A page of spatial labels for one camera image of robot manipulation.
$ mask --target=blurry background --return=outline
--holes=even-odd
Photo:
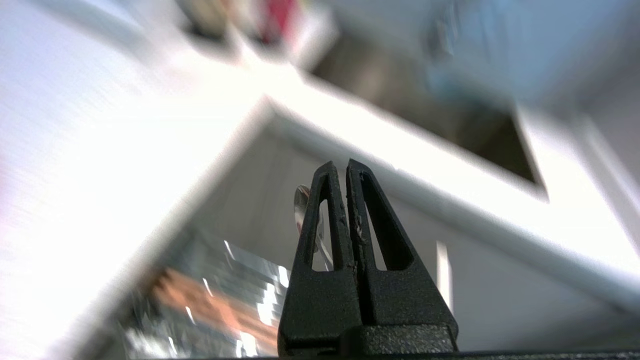
[[[344,194],[349,158],[378,176],[460,350],[640,347],[638,15],[0,3],[3,357],[274,355],[294,190],[332,160]]]

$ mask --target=metal spoon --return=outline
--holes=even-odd
[[[300,185],[296,188],[296,194],[293,197],[293,216],[296,219],[296,227],[298,228],[298,234],[302,231],[302,223],[305,221],[305,213],[307,212],[307,203],[309,202],[309,194],[311,190],[305,185]],[[320,212],[318,217],[318,223],[316,227],[316,246],[314,252],[320,249],[320,255],[324,262],[324,268],[329,271],[333,269],[333,260],[331,255],[324,246],[324,218]]]

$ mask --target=aluminum foil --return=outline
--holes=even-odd
[[[289,271],[191,231],[121,325],[129,359],[277,356]]]

